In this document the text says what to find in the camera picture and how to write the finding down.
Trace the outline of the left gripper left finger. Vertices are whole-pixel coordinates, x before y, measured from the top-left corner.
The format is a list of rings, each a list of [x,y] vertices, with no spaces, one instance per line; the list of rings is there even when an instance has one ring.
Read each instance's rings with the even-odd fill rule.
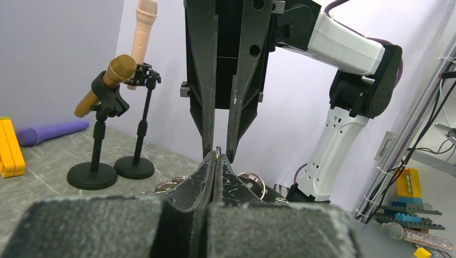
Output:
[[[1,257],[202,257],[216,154],[165,195],[44,199]]]

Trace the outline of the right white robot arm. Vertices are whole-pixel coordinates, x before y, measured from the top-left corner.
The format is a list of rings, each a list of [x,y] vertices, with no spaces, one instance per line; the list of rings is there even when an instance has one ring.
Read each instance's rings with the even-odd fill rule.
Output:
[[[333,20],[314,1],[185,1],[187,79],[183,97],[213,149],[215,110],[229,111],[226,156],[257,116],[268,56],[280,47],[336,67],[325,128],[287,199],[328,202],[354,140],[389,105],[403,68],[402,49]]]

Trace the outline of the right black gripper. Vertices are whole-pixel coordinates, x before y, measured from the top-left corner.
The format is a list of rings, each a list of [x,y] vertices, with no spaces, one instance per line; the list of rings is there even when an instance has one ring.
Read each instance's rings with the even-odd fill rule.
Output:
[[[268,55],[284,44],[305,50],[321,6],[314,1],[185,1],[190,113],[212,151],[215,110],[229,110],[226,156],[257,116]]]

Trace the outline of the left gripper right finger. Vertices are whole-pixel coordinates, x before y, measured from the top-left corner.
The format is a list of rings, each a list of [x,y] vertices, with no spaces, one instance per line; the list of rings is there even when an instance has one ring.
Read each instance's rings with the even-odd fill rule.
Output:
[[[350,216],[320,203],[214,202],[207,257],[359,257]]]

